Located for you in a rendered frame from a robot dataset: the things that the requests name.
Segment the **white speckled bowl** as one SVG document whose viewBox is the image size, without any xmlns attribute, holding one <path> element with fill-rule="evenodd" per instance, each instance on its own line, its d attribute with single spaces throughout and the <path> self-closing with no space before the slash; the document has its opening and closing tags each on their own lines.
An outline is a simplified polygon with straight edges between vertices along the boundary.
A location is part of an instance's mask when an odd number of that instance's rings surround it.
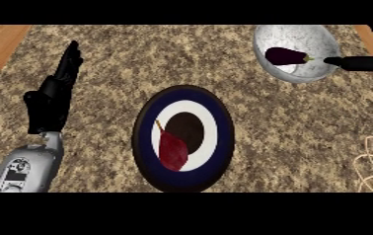
<svg viewBox="0 0 373 235">
<path fill-rule="evenodd" d="M 333 35 L 322 25 L 260 25 L 254 52 L 264 70 L 291 83 L 325 78 L 336 66 L 323 60 L 341 55 Z"/>
</svg>

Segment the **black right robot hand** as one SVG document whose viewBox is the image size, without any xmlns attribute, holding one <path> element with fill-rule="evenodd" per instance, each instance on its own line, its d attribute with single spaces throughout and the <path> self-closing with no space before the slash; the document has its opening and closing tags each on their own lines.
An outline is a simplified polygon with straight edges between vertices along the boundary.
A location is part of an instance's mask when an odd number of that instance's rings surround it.
<svg viewBox="0 0 373 235">
<path fill-rule="evenodd" d="M 345 71 L 373 71 L 373 56 L 328 57 L 323 62 Z"/>
</svg>

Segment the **red pear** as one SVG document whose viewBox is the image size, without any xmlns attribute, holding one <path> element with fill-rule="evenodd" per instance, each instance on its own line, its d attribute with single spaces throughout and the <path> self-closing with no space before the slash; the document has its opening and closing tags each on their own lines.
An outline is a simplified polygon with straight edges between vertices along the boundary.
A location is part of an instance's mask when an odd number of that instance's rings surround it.
<svg viewBox="0 0 373 235">
<path fill-rule="evenodd" d="M 157 121 L 157 126 L 161 131 L 159 160 L 162 165 L 177 172 L 187 163 L 187 144 L 162 128 L 159 121 Z"/>
</svg>

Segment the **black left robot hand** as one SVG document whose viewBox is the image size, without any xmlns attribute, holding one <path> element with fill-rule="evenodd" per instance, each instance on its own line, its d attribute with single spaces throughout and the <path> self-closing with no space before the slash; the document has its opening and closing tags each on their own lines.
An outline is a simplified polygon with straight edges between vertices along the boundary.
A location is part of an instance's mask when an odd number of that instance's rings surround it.
<svg viewBox="0 0 373 235">
<path fill-rule="evenodd" d="M 30 116 L 30 134 L 62 131 L 70 111 L 71 91 L 81 63 L 78 42 L 74 40 L 62 54 L 56 73 L 47 76 L 40 89 L 28 91 L 24 95 Z"/>
</svg>

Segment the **dark purple eggplant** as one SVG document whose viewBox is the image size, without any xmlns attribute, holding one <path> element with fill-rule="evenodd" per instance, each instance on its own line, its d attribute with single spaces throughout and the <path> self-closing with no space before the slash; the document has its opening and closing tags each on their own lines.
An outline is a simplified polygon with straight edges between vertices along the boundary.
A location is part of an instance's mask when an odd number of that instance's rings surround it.
<svg viewBox="0 0 373 235">
<path fill-rule="evenodd" d="M 283 47 L 269 48 L 266 58 L 274 65 L 305 64 L 311 61 L 311 57 L 305 52 Z"/>
</svg>

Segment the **blue and white round plate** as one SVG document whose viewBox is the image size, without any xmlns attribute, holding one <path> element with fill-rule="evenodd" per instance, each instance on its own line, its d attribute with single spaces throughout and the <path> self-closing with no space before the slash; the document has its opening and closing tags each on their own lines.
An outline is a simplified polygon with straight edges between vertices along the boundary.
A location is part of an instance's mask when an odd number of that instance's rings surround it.
<svg viewBox="0 0 373 235">
<path fill-rule="evenodd" d="M 187 161 L 174 172 L 159 160 L 161 131 L 173 133 L 187 146 Z M 201 192 L 217 182 L 235 150 L 235 127 L 215 95 L 193 85 L 162 90 L 146 103 L 134 123 L 133 154 L 143 177 L 164 192 Z"/>
</svg>

